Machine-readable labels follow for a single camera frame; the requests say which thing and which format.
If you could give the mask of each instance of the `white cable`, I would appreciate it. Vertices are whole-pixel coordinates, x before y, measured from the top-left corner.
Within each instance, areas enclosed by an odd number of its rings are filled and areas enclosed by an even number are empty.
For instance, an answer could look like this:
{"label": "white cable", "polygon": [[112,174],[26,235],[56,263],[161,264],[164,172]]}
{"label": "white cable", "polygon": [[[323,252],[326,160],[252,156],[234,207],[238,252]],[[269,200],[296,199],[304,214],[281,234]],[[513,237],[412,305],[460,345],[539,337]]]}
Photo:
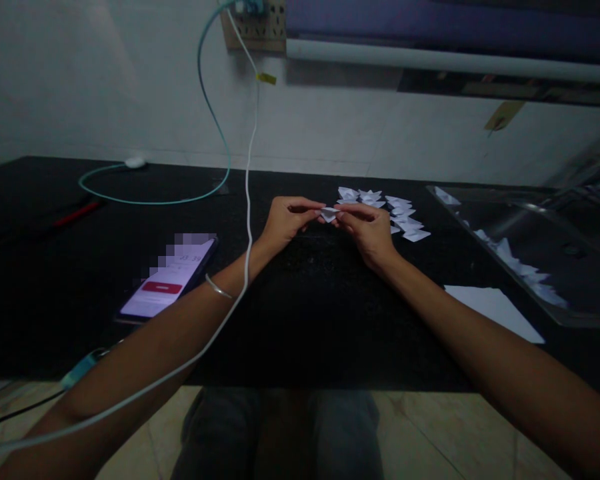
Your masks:
{"label": "white cable", "polygon": [[251,62],[251,66],[253,67],[255,76],[257,77],[258,76],[258,68],[255,66],[255,62],[251,58],[251,54],[249,53],[249,50],[247,49],[245,42],[242,40],[242,36],[240,35],[240,32],[238,32],[238,27],[235,26],[235,22],[233,21],[233,15],[231,14],[231,10],[227,9],[227,14],[229,16],[229,21],[231,22],[231,26],[233,27],[233,31],[235,32],[235,36],[238,37],[238,42],[240,42],[240,45],[242,45],[242,48],[244,49],[245,53],[247,54],[247,58]]}
{"label": "white cable", "polygon": [[[234,28],[234,30],[236,30],[236,34],[237,34],[237,28],[233,22],[233,19],[231,18],[230,12],[229,12],[229,18],[230,18],[231,24],[233,25],[233,28]],[[241,40],[240,44],[242,44],[242,47],[244,48],[249,60],[251,61],[251,65],[253,66],[253,70],[255,71],[255,74],[257,76],[258,70],[255,66],[255,63],[253,62],[253,59],[251,58],[249,51],[247,50],[247,47],[245,46],[244,42],[242,42],[242,39],[240,39],[240,40]],[[220,331],[225,326],[227,320],[229,320],[233,311],[236,309],[238,304],[240,304],[240,300],[242,300],[242,297],[244,296],[245,292],[247,291],[247,287],[249,286],[249,259],[251,258],[251,247],[253,246],[253,236],[251,234],[251,198],[249,197],[249,166],[251,164],[251,149],[253,147],[253,139],[255,138],[255,133],[258,128],[258,108],[259,108],[259,103],[260,103],[259,80],[256,80],[255,85],[256,85],[256,88],[255,88],[255,91],[256,91],[255,122],[253,125],[253,132],[251,133],[251,140],[249,141],[249,152],[247,154],[247,169],[245,171],[245,194],[247,196],[247,234],[249,236],[249,244],[247,246],[247,254],[245,257],[245,282],[242,287],[242,291],[240,292],[240,295],[238,295],[238,298],[236,298],[235,303],[229,310],[228,314],[225,316],[224,320],[222,320],[222,323],[218,327],[218,330],[215,331],[215,333],[210,338],[210,340],[207,342],[207,344],[204,346],[204,348],[202,348],[202,350],[200,350],[200,352],[198,352],[198,354],[196,356],[194,356],[194,358],[192,358],[191,360],[188,360],[188,362],[180,365],[178,368],[176,368],[172,372],[170,372],[170,373],[166,374],[164,377],[154,381],[153,383],[149,384],[142,390],[134,393],[132,396],[126,398],[125,400],[122,400],[121,402],[117,403],[116,405],[104,410],[103,412],[100,412],[97,415],[94,415],[93,417],[91,417],[87,420],[84,420],[82,422],[78,422],[70,427],[56,430],[54,432],[46,433],[44,435],[38,435],[36,437],[32,437],[32,438],[28,438],[28,439],[2,442],[2,443],[0,443],[0,453],[8,453],[8,452],[11,452],[14,450],[33,447],[35,445],[40,445],[41,443],[46,443],[46,442],[49,442],[52,440],[56,440],[58,438],[61,438],[66,435],[70,435],[72,433],[80,431],[84,428],[90,427],[94,423],[97,423],[100,420],[110,416],[112,413],[117,412],[121,408],[126,407],[128,404],[130,404],[134,400],[140,398],[146,392],[156,388],[158,385],[166,382],[170,378],[176,376],[178,373],[180,373],[183,370],[185,370],[186,368],[190,367],[192,364],[194,364],[196,361],[198,361],[200,359],[200,357],[202,357],[207,352],[207,350],[209,349],[211,344],[214,342],[216,337],[220,334]]]}

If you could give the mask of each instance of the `stainless steel sink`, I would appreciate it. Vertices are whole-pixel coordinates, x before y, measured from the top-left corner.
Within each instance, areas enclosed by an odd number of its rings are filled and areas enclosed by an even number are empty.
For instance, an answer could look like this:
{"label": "stainless steel sink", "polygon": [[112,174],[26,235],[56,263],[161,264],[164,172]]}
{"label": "stainless steel sink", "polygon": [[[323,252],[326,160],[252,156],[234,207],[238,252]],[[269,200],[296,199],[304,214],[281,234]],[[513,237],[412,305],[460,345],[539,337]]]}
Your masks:
{"label": "stainless steel sink", "polygon": [[[428,188],[438,199],[433,187]],[[556,322],[565,327],[600,328],[600,248],[567,220],[568,215],[539,206],[545,198],[542,194],[494,189],[443,189],[461,204],[446,205],[438,200]],[[551,285],[566,300],[568,307],[552,305],[536,295],[478,238],[474,232],[480,229],[494,241],[508,238],[514,257],[550,274],[543,283]]]}

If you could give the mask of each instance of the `floor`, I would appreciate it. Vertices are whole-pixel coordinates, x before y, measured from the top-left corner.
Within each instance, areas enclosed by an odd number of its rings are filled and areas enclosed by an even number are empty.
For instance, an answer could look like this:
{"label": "floor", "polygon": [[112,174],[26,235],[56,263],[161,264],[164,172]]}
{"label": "floor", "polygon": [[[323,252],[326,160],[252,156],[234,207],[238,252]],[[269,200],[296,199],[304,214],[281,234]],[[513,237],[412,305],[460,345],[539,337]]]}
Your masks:
{"label": "floor", "polygon": [[[22,384],[0,400],[0,416],[58,390],[56,383]],[[182,420],[199,390],[180,388],[109,460],[98,480],[168,479],[180,450]],[[479,395],[376,391],[373,396],[381,414],[378,439],[387,480],[569,478]],[[283,391],[280,398],[281,407],[262,427],[258,479],[305,474],[307,452],[290,440],[302,437],[298,415],[291,415],[296,405]],[[0,441],[21,437],[52,404],[0,424]]]}

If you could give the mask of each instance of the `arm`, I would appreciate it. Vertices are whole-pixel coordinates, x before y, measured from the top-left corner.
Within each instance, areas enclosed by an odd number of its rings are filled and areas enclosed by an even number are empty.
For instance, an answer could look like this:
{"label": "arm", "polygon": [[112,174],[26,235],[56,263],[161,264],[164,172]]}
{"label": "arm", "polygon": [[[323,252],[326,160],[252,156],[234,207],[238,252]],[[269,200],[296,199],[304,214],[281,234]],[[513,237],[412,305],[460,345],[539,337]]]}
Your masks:
{"label": "arm", "polygon": [[600,395],[536,346],[462,304],[396,252],[388,212],[336,205],[365,263],[418,312],[485,398],[567,471],[600,478]]}
{"label": "arm", "polygon": [[[253,244],[249,281],[299,229],[316,219],[324,204],[301,197],[277,197],[260,239]],[[234,298],[244,284],[245,255],[213,278]],[[136,330],[69,390],[27,434],[52,432],[88,419],[128,398],[193,358],[208,342],[234,300],[200,285]],[[74,434],[12,453],[0,479],[94,478],[106,461],[179,388],[193,367],[118,412]]]}

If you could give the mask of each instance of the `black countertop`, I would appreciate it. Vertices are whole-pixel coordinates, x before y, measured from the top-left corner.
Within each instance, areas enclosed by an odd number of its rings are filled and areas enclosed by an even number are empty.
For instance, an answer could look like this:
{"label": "black countertop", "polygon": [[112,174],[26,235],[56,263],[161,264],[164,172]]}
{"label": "black countertop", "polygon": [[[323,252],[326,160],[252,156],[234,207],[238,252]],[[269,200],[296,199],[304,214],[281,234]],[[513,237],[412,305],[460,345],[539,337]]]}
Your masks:
{"label": "black countertop", "polygon": [[[28,157],[0,166],[0,227],[17,227],[78,201],[76,182],[105,162]],[[222,169],[150,165],[90,185],[126,199],[199,195]],[[432,233],[398,251],[440,285],[500,288],[545,338],[541,348],[600,391],[600,330],[554,323],[425,189],[426,182],[251,172],[254,236],[272,198],[303,195],[327,204],[338,186],[382,190],[412,200]],[[0,249],[0,378],[58,379],[96,347],[131,327],[116,308],[174,243],[176,233],[216,233],[214,273],[247,246],[244,172],[222,194],[168,207],[109,203],[59,234]],[[472,391],[418,316],[377,278],[351,239],[312,225],[275,258],[194,370],[188,383],[254,387],[364,387]]]}

